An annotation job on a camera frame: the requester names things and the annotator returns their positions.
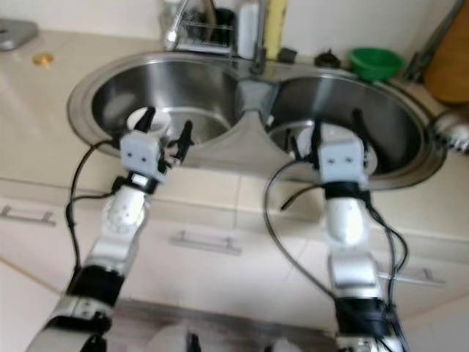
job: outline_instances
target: white cabinet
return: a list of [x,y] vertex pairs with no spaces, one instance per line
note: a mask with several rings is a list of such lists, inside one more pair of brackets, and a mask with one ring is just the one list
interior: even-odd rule
[[[196,249],[172,243],[183,231]],[[223,250],[227,238],[241,250],[239,255]],[[265,320],[289,272],[287,261],[260,233],[189,229],[153,221],[140,244],[125,284],[125,292],[138,300]],[[303,238],[287,241],[296,255],[305,244]]]
[[[64,220],[64,207],[1,198],[1,210],[4,210],[0,216],[1,258],[55,290],[65,289],[74,260],[70,234]],[[94,210],[75,211],[82,258],[99,233],[98,215]]]
[[58,293],[0,261],[0,351],[24,352],[58,300]]
[[468,350],[469,296],[451,301],[404,322],[412,352]]
[[[311,240],[300,257],[300,263],[330,287],[326,268],[327,256],[327,246]],[[386,253],[374,252],[374,256],[380,263],[388,262]],[[469,265],[411,256],[403,275],[424,279],[424,269],[430,271],[434,279],[444,281],[445,284],[439,286],[397,282],[395,296],[402,319],[469,293]],[[333,302],[298,271],[292,270],[278,292],[271,320],[334,330],[334,314]]]

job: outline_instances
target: cabinet handle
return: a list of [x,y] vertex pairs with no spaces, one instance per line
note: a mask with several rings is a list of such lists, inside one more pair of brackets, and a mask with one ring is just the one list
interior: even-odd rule
[[0,212],[0,219],[23,223],[40,224],[51,227],[56,226],[56,222],[54,220],[51,220],[53,213],[49,210],[44,213],[40,213],[40,216],[38,217],[28,217],[24,215],[14,214],[12,213],[12,211],[12,207],[10,207],[9,205],[5,205]]
[[188,238],[186,230],[183,230],[180,236],[176,238],[171,238],[169,240],[169,243],[173,246],[199,249],[202,251],[215,252],[221,254],[241,255],[243,253],[243,249],[240,247],[236,247],[233,244],[232,238],[230,237],[225,238],[222,244],[201,242]]
[[[430,269],[422,269],[422,273],[424,274],[423,279],[418,279],[411,276],[405,275],[396,275],[396,281],[406,282],[408,284],[414,285],[424,285],[424,286],[435,286],[435,287],[443,287],[446,285],[446,281],[436,279],[433,276],[433,273]],[[391,276],[388,273],[379,273],[378,276],[381,279],[389,280]]]

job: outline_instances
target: cabinet door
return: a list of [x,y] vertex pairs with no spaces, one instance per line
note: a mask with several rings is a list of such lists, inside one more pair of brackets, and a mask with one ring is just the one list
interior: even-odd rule
[[[388,254],[374,252],[380,266],[388,267]],[[330,287],[327,269],[328,246],[310,241],[300,257],[300,263]],[[442,260],[410,257],[403,272],[406,279],[425,280],[424,270],[436,282],[444,285],[423,285],[399,281],[396,283],[396,303],[400,318],[414,316],[469,293],[469,266]],[[387,281],[382,280],[383,287]],[[336,328],[333,302],[321,293],[297,270],[292,270],[278,292],[276,307],[270,320],[315,329],[334,331]]]
[[[287,242],[293,254],[306,243]],[[264,320],[289,271],[266,234],[153,221],[140,244],[125,284],[137,300]]]
[[[310,240],[298,262],[329,288],[327,258],[328,246]],[[336,329],[332,300],[295,268],[282,282],[269,320],[328,331]]]
[[[2,210],[0,256],[55,290],[63,290],[74,264],[64,207],[2,198]],[[99,233],[99,213],[77,209],[75,222],[84,258]]]
[[[385,263],[388,267],[388,254],[377,252],[374,255],[379,264]],[[466,264],[410,255],[402,278],[406,281],[398,281],[395,291],[401,319],[469,294],[469,265]]]
[[24,352],[59,295],[2,262],[0,278],[0,351]]

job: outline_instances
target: double sink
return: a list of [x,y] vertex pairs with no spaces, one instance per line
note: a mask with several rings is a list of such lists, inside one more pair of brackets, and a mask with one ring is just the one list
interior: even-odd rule
[[[86,143],[128,131],[128,117],[145,106],[164,111],[179,135],[193,122],[196,145],[186,166],[269,175],[291,161],[292,137],[309,148],[314,121],[327,138],[354,130],[352,111],[361,109],[370,144],[370,187],[390,189],[426,180],[443,164],[445,148],[432,137],[431,115],[390,84],[367,84],[343,70],[268,62],[261,76],[242,59],[185,53],[130,56],[91,73],[73,90],[69,120]],[[155,123],[158,130],[158,118]],[[118,146],[102,151],[119,155]],[[310,166],[289,178],[315,181]]]

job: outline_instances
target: floor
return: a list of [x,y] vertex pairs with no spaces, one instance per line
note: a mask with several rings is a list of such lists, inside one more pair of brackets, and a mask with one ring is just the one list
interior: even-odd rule
[[116,307],[113,328],[107,334],[108,352],[144,352],[157,331],[177,323],[188,324],[190,331],[199,335],[203,352],[262,352],[279,337],[286,337],[302,352],[335,351],[333,340],[317,330],[121,301]]

